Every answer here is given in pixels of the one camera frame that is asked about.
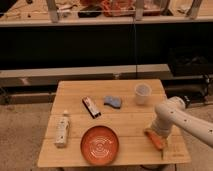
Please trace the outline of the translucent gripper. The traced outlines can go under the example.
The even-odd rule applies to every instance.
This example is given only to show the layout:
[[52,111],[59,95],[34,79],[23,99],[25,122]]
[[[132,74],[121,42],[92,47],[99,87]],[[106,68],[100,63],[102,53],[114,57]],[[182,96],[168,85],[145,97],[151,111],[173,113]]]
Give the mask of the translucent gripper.
[[165,141],[166,141],[166,146],[167,146],[167,138],[168,138],[169,134],[171,133],[171,131],[169,131],[169,130],[154,129],[154,128],[151,128],[151,127],[148,127],[148,128],[154,130],[159,136],[161,136],[162,138],[164,138]]

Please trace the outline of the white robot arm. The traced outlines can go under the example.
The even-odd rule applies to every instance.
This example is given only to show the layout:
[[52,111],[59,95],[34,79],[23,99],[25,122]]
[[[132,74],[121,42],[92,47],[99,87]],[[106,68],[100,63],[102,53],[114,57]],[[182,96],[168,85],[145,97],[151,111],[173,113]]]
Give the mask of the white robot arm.
[[187,114],[185,108],[186,102],[177,96],[155,106],[156,117],[144,133],[158,150],[166,147],[166,139],[173,125],[213,148],[213,123]]

